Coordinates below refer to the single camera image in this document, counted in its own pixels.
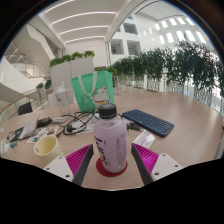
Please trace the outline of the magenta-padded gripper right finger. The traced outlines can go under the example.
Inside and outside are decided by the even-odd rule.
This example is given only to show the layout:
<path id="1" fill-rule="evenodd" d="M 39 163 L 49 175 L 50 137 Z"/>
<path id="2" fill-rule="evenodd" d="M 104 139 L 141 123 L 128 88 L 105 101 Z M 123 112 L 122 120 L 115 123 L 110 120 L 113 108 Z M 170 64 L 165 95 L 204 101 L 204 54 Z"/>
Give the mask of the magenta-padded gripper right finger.
<path id="1" fill-rule="evenodd" d="M 145 185 L 182 169 L 182 166 L 167 153 L 157 154 L 133 143 L 131 153 Z"/>

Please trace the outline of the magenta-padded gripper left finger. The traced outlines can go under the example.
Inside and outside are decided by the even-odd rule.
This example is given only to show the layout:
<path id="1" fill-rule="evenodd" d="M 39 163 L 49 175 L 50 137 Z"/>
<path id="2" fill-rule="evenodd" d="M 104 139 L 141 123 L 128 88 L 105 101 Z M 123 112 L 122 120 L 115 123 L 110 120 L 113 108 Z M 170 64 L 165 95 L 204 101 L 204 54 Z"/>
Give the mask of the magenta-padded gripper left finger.
<path id="1" fill-rule="evenodd" d="M 93 154 L 93 145 L 90 144 L 66 157 L 56 157 L 44 170 L 81 186 Z"/>

